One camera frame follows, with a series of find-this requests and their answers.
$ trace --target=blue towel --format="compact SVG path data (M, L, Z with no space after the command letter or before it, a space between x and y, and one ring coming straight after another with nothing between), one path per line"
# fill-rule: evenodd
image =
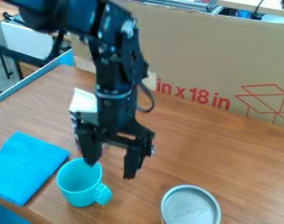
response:
M0 197L23 206L68 155L57 146L14 133L0 150Z

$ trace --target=metal tin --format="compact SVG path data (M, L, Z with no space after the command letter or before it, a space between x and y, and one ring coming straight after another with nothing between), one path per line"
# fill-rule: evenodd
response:
M220 207L206 190L195 185L178 185L163 196L161 216L164 224L219 224Z

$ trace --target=black robotic arm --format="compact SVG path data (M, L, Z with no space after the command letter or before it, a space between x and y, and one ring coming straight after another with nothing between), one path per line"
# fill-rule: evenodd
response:
M39 32L68 30L88 38L96 66L96 113L75 113L75 135L85 161L93 165L104 143L127 149L124 178L131 179L153 153L155 134L135 119L137 109L154 107L150 91L142 84L148 64L142 56L136 21L131 13L103 0L10 0L23 20ZM137 87L152 106L137 106Z

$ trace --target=teal mug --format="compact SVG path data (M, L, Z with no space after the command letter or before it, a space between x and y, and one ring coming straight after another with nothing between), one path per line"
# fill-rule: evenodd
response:
M110 189L101 182L101 165L90 166L83 158L64 164L56 181L67 202L74 207L87 207L94 202L105 206L112 198Z

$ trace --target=wire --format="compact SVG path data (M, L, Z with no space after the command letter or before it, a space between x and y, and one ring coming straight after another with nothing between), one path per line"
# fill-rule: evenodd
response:
M261 0L260 3L257 5L256 10L254 11L252 18L256 17L257 11L259 10L259 7L261 6L261 4L264 2L264 0Z
M151 90L149 90L145 84L143 84L142 82L140 83L140 87L143 91L143 93L145 95L147 95L147 97L151 100L151 106L149 108L141 108L141 106L139 105L135 105L136 109L143 112L143 113L148 113L148 112L151 112L152 109L155 107L155 101L154 101L154 97L151 93Z

